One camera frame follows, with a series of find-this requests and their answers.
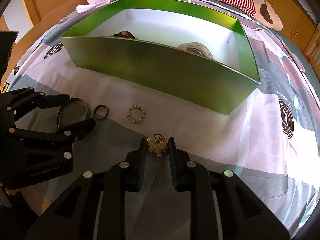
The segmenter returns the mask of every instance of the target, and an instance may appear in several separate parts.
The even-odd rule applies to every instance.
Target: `bangle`
[[[61,120],[60,119],[61,119],[61,115],[62,115],[63,109],[67,105],[69,105],[70,103],[73,103],[73,102],[82,102],[82,103],[84,103],[84,106],[85,106],[85,120],[90,118],[90,108],[89,108],[88,104],[85,101],[83,101],[80,98],[69,98],[68,103],[66,103],[63,106],[60,106],[60,109],[59,109],[59,112],[58,112],[58,115],[57,115],[57,128],[61,127]]]
[[[142,111],[142,117],[139,119],[139,120],[133,120],[131,117],[130,117],[130,113],[133,109],[139,109]],[[146,116],[146,112],[144,111],[144,108],[141,107],[141,106],[132,106],[130,109],[129,109],[129,112],[127,113],[127,117],[129,119],[130,122],[132,123],[140,123],[143,121],[143,119],[145,118]]]
[[[102,108],[102,107],[107,109],[107,113],[106,113],[106,115],[105,115],[104,117],[98,118],[98,117],[96,116],[96,113],[97,113],[97,111],[98,111],[100,108]],[[95,108],[95,110],[93,111],[93,115],[94,115],[94,117],[97,118],[99,121],[102,121],[103,119],[106,119],[107,116],[109,115],[109,108],[108,108],[107,106],[105,106],[105,105],[98,105],[98,106]]]

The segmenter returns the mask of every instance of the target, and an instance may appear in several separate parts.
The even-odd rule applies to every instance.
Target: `black circular logo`
[[[44,56],[44,59],[59,52],[62,48],[63,48],[63,44],[62,42],[59,42],[57,45],[53,46],[51,49],[48,50],[48,52]]]
[[[283,132],[289,137],[289,139],[291,139],[293,135],[293,129],[294,129],[293,117],[292,117],[291,111],[282,99],[279,99],[279,104],[280,104]]]

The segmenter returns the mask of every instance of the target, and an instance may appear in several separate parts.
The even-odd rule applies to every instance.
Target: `stuffed animal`
[[[239,8],[245,14],[254,18],[270,29],[281,31],[282,21],[272,6],[264,0],[217,0],[233,7]]]

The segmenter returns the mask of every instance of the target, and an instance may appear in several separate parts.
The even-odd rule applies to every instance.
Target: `bed sheet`
[[[237,17],[256,58],[261,85],[230,115],[132,82],[78,68],[60,36],[91,14],[66,17],[54,26],[23,63],[9,90],[34,87],[46,95],[67,93],[93,110],[110,108],[84,140],[74,143],[74,170],[23,189],[40,215],[84,171],[102,172],[139,147],[141,137],[173,136],[177,148],[207,169],[233,170],[286,226],[291,236],[303,226],[319,200],[319,99],[303,65],[283,41],[256,22],[200,0],[183,0]],[[143,106],[146,118],[130,123],[128,109]],[[73,109],[70,119],[81,115]],[[35,109],[20,128],[55,132],[58,109]],[[174,191],[168,156],[147,157],[142,192],[126,197],[128,239],[189,239],[190,196]]]

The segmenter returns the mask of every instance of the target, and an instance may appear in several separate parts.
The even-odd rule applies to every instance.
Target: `box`
[[[110,37],[121,31],[136,39]],[[222,114],[260,84],[247,36],[237,18],[178,0],[118,0],[61,38],[78,67],[135,82]],[[177,46],[200,42],[213,60]]]

